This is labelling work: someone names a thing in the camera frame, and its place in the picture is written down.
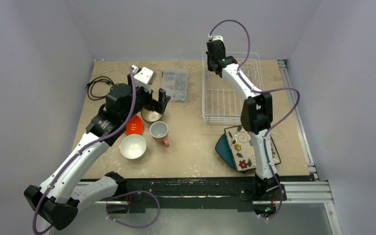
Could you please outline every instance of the white mug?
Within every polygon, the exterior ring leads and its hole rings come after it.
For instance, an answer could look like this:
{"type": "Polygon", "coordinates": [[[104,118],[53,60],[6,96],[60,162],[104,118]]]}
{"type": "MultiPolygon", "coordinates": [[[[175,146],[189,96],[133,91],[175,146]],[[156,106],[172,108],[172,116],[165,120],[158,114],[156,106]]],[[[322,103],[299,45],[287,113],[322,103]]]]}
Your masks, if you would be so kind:
{"type": "Polygon", "coordinates": [[[163,121],[153,123],[149,128],[150,135],[158,143],[163,143],[167,148],[168,142],[168,125],[163,121]]]}

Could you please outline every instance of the blue dish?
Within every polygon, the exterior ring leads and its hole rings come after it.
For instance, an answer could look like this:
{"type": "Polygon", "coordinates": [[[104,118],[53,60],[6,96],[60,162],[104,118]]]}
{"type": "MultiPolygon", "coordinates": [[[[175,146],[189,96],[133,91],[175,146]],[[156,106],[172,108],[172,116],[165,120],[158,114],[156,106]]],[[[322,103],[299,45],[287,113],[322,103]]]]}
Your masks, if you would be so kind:
{"type": "Polygon", "coordinates": [[[215,145],[215,150],[223,161],[225,161],[229,166],[235,169],[233,156],[231,154],[230,146],[227,142],[226,134],[223,134],[215,145]]]}

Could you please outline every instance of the clear plastic box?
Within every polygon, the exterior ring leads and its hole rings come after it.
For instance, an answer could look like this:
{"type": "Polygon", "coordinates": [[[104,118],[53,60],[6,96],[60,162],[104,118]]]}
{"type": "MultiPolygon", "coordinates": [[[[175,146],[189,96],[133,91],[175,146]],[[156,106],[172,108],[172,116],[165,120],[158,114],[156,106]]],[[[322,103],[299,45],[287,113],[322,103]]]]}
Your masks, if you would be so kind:
{"type": "Polygon", "coordinates": [[[184,102],[187,97],[187,69],[170,68],[162,72],[162,89],[171,102],[184,102]]]}

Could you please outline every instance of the wire dish rack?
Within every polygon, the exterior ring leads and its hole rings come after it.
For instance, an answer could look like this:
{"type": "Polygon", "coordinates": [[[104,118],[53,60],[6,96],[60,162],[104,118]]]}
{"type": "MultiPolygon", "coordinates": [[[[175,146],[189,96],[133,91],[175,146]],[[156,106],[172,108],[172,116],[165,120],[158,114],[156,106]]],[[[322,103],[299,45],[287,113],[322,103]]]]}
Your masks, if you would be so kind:
{"type": "MultiPolygon", "coordinates": [[[[240,64],[247,53],[227,52],[240,64]]],[[[263,88],[260,57],[257,53],[250,53],[247,62],[241,67],[243,73],[259,89],[263,88]]],[[[244,100],[235,92],[234,88],[223,78],[208,71],[207,55],[202,53],[202,116],[210,124],[239,124],[244,100]]]]}

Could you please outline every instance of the white bowl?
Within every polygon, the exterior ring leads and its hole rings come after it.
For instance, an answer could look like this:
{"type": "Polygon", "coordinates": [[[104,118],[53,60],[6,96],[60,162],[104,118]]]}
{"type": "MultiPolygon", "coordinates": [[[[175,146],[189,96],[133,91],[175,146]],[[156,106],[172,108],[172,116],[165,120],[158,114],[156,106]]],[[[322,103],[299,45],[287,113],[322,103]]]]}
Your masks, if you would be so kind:
{"type": "Polygon", "coordinates": [[[140,158],[145,151],[146,140],[141,135],[128,135],[120,143],[120,153],[127,159],[140,158]]]}

